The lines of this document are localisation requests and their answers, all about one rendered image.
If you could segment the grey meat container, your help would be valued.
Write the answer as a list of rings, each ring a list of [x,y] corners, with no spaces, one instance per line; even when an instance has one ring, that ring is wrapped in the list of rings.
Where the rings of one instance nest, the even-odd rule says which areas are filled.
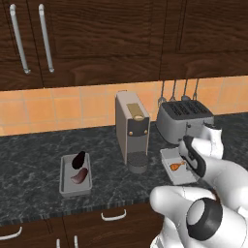
[[[197,181],[189,170],[187,162],[179,155],[177,147],[161,149],[160,153],[162,164],[174,185],[195,183]],[[172,171],[170,165],[173,163],[180,163],[181,161],[185,161],[186,164],[182,165],[178,170]]]

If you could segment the orange chicken drumstick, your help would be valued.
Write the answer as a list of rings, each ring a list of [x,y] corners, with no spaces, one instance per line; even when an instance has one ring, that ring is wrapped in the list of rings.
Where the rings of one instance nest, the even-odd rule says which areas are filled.
[[[180,163],[173,163],[170,165],[170,169],[172,171],[177,171],[182,165],[185,165],[186,162],[185,161],[181,161]]]

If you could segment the reddish brown potato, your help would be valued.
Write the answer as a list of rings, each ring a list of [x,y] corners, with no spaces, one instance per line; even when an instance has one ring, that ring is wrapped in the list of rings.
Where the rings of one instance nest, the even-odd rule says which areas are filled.
[[[82,168],[77,175],[72,176],[71,179],[75,184],[80,184],[83,182],[85,177],[88,174],[88,169],[87,168]]]

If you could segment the grey vegetable container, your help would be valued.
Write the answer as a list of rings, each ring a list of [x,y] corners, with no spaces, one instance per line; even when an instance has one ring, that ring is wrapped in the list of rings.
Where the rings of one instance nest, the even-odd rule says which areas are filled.
[[[64,198],[71,198],[76,196],[88,195],[92,189],[92,175],[90,167],[90,158],[89,154],[85,154],[83,168],[88,170],[85,179],[76,184],[72,177],[78,175],[80,170],[75,170],[72,167],[72,162],[76,154],[65,155],[61,158],[61,167],[60,167],[60,181],[59,181],[59,193]]]

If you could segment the grey coffee machine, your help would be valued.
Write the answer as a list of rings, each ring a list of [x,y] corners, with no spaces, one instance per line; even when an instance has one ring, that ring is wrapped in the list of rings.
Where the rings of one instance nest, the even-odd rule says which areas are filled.
[[[132,173],[144,173],[148,166],[150,116],[136,92],[116,93],[115,127],[124,164]]]

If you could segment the silver four-slot toaster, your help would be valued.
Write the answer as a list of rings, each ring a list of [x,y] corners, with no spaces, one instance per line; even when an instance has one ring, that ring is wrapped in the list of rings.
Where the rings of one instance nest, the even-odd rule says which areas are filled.
[[[198,137],[204,123],[213,124],[214,115],[196,100],[162,103],[156,120],[159,133],[171,144],[179,144],[186,135]]]

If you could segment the hanging metal utensil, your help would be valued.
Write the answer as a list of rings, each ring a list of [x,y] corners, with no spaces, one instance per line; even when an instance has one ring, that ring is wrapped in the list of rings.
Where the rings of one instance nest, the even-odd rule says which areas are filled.
[[[172,88],[172,94],[171,94],[171,97],[170,97],[170,102],[175,102],[175,88],[176,88],[176,79],[174,80],[174,83],[173,83],[173,88]]]
[[[192,98],[194,101],[196,101],[197,98],[198,98],[198,86],[199,86],[199,81],[200,81],[200,79],[197,78],[196,86],[195,86],[195,91],[194,91],[193,98]]]

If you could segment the hanging metal ladle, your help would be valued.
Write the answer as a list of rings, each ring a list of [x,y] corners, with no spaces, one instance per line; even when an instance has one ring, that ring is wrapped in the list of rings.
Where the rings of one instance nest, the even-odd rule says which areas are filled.
[[[183,95],[181,96],[181,101],[190,101],[191,100],[191,98],[186,95],[187,85],[188,85],[188,79],[185,80],[184,91],[183,91]]]

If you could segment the dark wood cupboard door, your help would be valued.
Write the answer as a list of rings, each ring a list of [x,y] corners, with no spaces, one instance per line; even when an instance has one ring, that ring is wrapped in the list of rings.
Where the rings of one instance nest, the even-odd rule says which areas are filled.
[[[16,16],[29,75],[23,71],[10,16],[11,4]],[[0,0],[0,91],[43,88],[37,50],[27,0]]]
[[[44,4],[54,73],[47,66],[39,5]],[[44,86],[159,78],[164,0],[27,0]]]
[[[248,0],[167,0],[161,79],[248,76]]]

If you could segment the dark wood drawer front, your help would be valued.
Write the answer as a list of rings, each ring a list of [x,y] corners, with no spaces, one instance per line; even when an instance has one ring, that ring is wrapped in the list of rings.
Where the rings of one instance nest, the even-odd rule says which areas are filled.
[[[101,218],[102,212],[106,217],[112,217],[123,214],[124,209],[127,215],[121,220],[105,222]],[[107,239],[151,239],[160,230],[163,218],[146,202],[65,216],[63,221],[67,234],[77,234],[82,241],[93,239],[97,242]]]
[[[0,227],[0,237],[15,234],[19,228],[22,228],[21,234],[0,240],[0,248],[56,248],[56,240],[49,233],[44,220]]]

